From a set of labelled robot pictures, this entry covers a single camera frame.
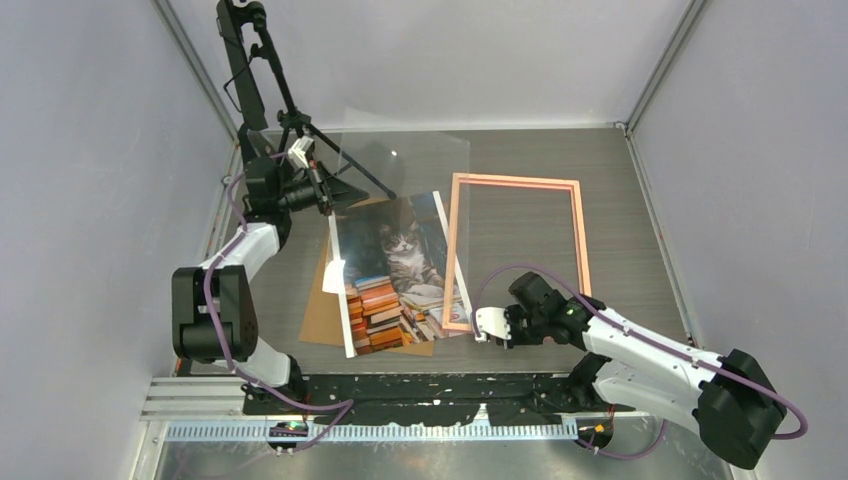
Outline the clear acrylic sheet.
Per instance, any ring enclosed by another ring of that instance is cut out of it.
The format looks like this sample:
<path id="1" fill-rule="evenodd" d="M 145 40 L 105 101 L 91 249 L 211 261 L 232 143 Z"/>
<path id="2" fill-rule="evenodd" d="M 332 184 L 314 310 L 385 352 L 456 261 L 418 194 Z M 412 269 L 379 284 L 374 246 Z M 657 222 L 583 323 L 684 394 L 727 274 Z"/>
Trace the clear acrylic sheet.
<path id="1" fill-rule="evenodd" d="M 349 293 L 383 279 L 415 300 L 442 299 L 451 181 L 470 165 L 469 142 L 438 132 L 354 132 L 341 146 L 364 168 L 343 180 L 368 197 L 330 217 L 324 291 Z"/>

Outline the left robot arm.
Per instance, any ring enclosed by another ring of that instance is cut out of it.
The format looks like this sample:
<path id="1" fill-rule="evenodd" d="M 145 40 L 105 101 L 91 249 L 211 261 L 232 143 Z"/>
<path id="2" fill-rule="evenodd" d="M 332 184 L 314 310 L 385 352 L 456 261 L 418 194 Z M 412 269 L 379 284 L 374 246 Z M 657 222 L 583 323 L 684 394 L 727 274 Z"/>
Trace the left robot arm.
<path id="1" fill-rule="evenodd" d="M 368 199 L 322 162 L 293 168 L 276 156 L 249 161 L 240 175 L 247 193 L 232 206 L 234 236 L 199 265 L 177 269 L 171 280 L 172 345 L 181 360 L 219 363 L 244 379 L 249 393 L 268 391 L 280 412 L 298 412 L 307 398 L 297 361 L 261 339 L 250 282 L 285 245 L 295 212 L 328 216 Z"/>

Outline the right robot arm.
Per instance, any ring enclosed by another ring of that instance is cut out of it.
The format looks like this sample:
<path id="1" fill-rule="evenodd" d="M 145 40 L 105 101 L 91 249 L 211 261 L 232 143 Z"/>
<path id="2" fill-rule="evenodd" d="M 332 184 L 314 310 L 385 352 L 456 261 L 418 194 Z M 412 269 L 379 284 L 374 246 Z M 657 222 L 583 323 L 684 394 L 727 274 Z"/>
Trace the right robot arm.
<path id="1" fill-rule="evenodd" d="M 673 341 L 591 297 L 565 297 L 537 273 L 509 287 L 501 313 L 509 346 L 546 339 L 584 352 L 572 370 L 571 397 L 584 410 L 603 403 L 649 413 L 683 427 L 727 463 L 746 470 L 760 461 L 787 407 L 750 354 L 726 355 Z"/>

